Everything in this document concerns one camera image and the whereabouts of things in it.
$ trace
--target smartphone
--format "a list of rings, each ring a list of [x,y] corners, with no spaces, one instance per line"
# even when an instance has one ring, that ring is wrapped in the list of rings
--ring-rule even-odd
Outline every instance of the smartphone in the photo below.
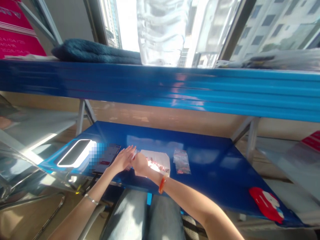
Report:
[[[98,173],[98,174],[104,173],[107,167],[109,167],[113,163],[120,148],[121,148],[121,145],[110,144],[107,150],[104,152],[104,158],[96,166],[93,173]]]
[[[95,146],[96,142],[90,139],[78,140],[61,158],[57,166],[74,168],[79,167]]]

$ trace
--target jeans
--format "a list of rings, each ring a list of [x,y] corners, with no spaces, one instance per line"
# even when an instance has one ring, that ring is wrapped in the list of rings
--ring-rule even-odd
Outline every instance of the jeans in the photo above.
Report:
[[[185,240],[180,207],[171,198],[153,195],[147,216],[147,193],[126,188],[102,239]]]

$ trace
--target clear plastic bottle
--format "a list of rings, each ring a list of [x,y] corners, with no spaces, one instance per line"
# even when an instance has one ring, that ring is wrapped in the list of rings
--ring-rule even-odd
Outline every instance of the clear plastic bottle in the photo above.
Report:
[[[137,0],[143,65],[176,67],[183,48],[191,0]]]

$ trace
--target orange bracelet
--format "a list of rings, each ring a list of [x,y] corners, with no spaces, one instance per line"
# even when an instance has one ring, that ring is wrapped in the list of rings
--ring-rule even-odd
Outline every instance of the orange bracelet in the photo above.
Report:
[[[167,175],[163,175],[162,177],[162,180],[161,180],[161,183],[159,185],[159,193],[162,194],[163,193],[163,187],[164,187],[164,184],[166,182],[166,179],[167,179]]]

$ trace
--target folded towel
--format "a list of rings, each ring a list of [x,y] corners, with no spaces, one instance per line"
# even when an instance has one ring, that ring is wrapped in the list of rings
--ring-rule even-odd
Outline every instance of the folded towel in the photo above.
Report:
[[[67,39],[52,49],[52,54],[61,61],[94,62],[141,65],[140,53],[132,52],[84,39]]]

